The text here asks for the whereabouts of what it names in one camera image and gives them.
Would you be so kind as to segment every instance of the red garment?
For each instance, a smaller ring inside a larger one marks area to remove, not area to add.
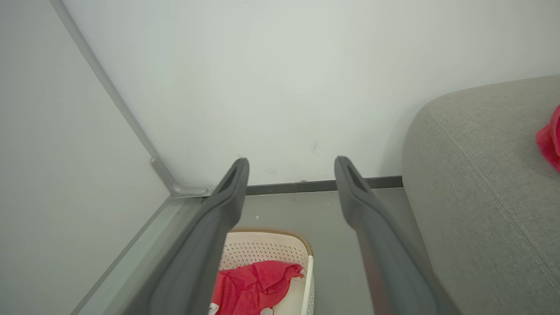
[[[539,145],[540,152],[543,153],[545,159],[560,172],[560,146],[558,139],[560,138],[560,105],[552,114],[550,123],[536,133],[536,143]]]
[[[216,315],[260,315],[286,296],[290,279],[302,277],[301,270],[300,265],[279,261],[221,270],[212,297],[219,305]]]

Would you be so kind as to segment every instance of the gray fabric upholstery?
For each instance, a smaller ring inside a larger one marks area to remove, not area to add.
[[[536,132],[560,75],[427,104],[408,131],[403,182],[436,275],[466,315],[560,314],[560,174]]]

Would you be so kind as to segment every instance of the wall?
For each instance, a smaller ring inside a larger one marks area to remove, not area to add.
[[[557,0],[63,2],[183,184],[399,175],[426,102],[560,73]]]
[[[0,314],[70,314],[169,193],[48,0],[0,43]]]

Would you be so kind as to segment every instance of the laundry basket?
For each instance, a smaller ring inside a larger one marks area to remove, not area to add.
[[[294,231],[234,228],[227,234],[219,269],[234,269],[267,260],[298,263],[303,267],[305,288],[301,315],[313,315],[313,251],[309,242]]]

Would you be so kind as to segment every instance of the gray floor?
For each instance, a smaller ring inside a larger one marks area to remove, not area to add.
[[[417,251],[427,256],[404,189],[374,191]],[[373,314],[356,235],[344,221],[338,192],[247,196],[238,226],[291,229],[309,240],[315,258],[315,314]]]

